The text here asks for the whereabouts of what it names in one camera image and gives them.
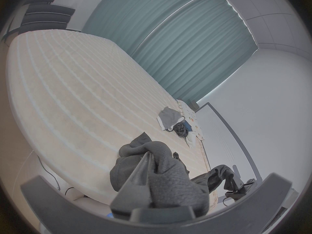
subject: beige bed sheet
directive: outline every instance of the beige bed sheet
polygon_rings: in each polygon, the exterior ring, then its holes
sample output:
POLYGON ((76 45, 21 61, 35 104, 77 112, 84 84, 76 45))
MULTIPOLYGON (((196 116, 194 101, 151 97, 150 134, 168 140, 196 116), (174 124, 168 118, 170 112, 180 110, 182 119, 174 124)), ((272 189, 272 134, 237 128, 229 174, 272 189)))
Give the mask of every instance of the beige bed sheet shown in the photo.
MULTIPOLYGON (((209 170, 201 143, 189 149, 161 131, 158 113, 177 102, 110 40, 65 30, 27 32, 7 56, 11 108, 24 136, 61 178, 110 204, 119 148, 146 132, 177 152, 190 178, 209 170)), ((210 196, 211 209, 217 201, 210 196)))

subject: blue object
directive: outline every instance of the blue object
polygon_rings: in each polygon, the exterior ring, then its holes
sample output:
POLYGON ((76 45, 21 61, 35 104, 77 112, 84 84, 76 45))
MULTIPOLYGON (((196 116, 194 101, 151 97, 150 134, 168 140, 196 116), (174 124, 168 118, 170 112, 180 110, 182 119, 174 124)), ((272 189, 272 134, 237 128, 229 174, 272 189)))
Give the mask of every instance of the blue object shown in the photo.
POLYGON ((193 131, 191 125, 190 125, 186 120, 183 122, 183 124, 185 125, 186 129, 187 129, 189 132, 192 132, 192 131, 193 131))
POLYGON ((187 104, 216 88, 257 49, 226 0, 102 0, 82 32, 115 42, 187 104))

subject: wire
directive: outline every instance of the wire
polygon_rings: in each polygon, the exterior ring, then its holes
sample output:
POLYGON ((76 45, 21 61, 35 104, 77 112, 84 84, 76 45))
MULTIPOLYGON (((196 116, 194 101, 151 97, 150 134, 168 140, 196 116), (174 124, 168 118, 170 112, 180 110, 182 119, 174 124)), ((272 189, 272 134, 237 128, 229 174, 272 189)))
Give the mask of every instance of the wire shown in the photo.
POLYGON ((226 205, 226 204, 224 203, 224 200, 226 200, 227 198, 229 198, 229 197, 225 197, 225 198, 222 200, 222 203, 223 203, 226 207, 228 207, 228 205, 226 205))
POLYGON ((69 190, 69 189, 72 189, 72 188, 74 188, 74 187, 69 187, 69 188, 66 190, 65 196, 66 196, 66 193, 68 192, 68 190, 69 190))
MULTIPOLYGON (((40 158, 39 158, 39 156, 38 156, 38 159, 39 159, 39 161, 40 161, 40 164, 41 164, 41 166, 43 167, 43 169, 48 173, 48 174, 50 174, 54 179, 55 179, 55 181, 57 182, 57 179, 56 179, 56 177, 54 177, 54 175, 52 174, 52 173, 50 173, 50 172, 48 172, 45 168, 44 168, 44 166, 43 166, 43 164, 42 164, 42 162, 41 162, 41 160, 40 160, 40 158)), ((57 189, 60 191, 60 185, 59 185, 59 183, 57 182, 57 189)))

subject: teal curtain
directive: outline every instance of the teal curtain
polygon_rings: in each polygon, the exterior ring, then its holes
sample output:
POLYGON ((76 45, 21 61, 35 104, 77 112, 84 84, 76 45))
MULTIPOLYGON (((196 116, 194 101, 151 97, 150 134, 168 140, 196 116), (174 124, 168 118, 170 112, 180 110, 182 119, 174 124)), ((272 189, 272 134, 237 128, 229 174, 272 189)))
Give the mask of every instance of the teal curtain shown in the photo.
POLYGON ((115 42, 186 103, 217 87, 257 49, 226 0, 102 0, 82 32, 115 42))

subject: striped bed sheet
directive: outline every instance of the striped bed sheet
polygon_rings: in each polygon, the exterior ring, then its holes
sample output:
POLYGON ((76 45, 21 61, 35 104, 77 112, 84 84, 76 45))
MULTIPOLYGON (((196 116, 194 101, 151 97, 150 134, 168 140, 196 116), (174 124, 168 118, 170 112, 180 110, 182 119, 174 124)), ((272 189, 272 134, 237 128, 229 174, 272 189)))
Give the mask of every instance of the striped bed sheet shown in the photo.
MULTIPOLYGON (((36 154, 87 196, 110 204, 109 172, 119 148, 142 132, 177 152, 190 178, 210 170, 200 140, 190 149, 161 131, 158 113, 179 111, 142 67, 110 40, 66 30, 27 32, 7 56, 12 112, 36 154)), ((210 195, 211 209, 217 201, 210 195)))

